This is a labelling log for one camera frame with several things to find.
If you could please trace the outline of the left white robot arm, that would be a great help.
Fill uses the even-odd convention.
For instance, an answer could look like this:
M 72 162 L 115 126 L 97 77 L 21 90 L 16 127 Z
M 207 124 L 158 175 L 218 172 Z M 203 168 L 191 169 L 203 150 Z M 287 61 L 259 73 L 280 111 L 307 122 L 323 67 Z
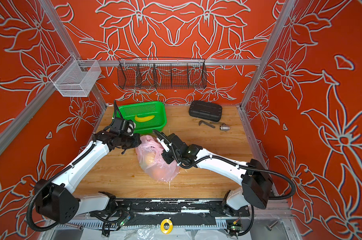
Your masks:
M 140 134 L 113 134 L 100 131 L 93 134 L 86 148 L 64 169 L 47 180 L 41 179 L 34 187 L 26 213 L 28 227 L 35 232 L 45 232 L 55 226 L 67 224 L 77 215 L 92 213 L 97 218 L 103 212 L 114 214 L 117 210 L 116 197 L 99 192 L 94 196 L 73 195 L 88 172 L 115 148 L 123 151 L 141 144 Z

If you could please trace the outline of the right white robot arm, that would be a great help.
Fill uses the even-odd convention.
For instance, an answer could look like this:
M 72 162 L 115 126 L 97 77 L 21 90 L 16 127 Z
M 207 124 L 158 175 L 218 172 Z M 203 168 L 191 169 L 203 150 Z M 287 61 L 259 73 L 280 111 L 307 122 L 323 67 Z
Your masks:
M 250 162 L 235 161 L 214 154 L 199 145 L 188 146 L 175 134 L 166 136 L 157 130 L 153 130 L 153 134 L 164 148 L 162 157 L 167 164 L 177 163 L 185 170 L 191 168 L 209 170 L 237 183 L 240 187 L 235 191 L 229 191 L 223 202 L 223 206 L 232 210 L 239 210 L 248 205 L 266 209 L 268 201 L 286 200 L 296 193 L 293 180 L 283 174 L 265 169 L 255 159 Z M 272 176 L 285 180 L 290 187 L 290 192 L 271 197 Z

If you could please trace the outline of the pink plastic bag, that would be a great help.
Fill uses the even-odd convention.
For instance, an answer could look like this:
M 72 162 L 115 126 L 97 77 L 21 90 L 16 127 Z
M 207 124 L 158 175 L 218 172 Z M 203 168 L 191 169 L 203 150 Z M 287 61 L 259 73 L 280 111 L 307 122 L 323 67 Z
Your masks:
M 141 169 L 152 179 L 171 182 L 179 173 L 177 163 L 167 164 L 163 159 L 164 148 L 150 135 L 140 137 L 141 144 L 135 148 Z

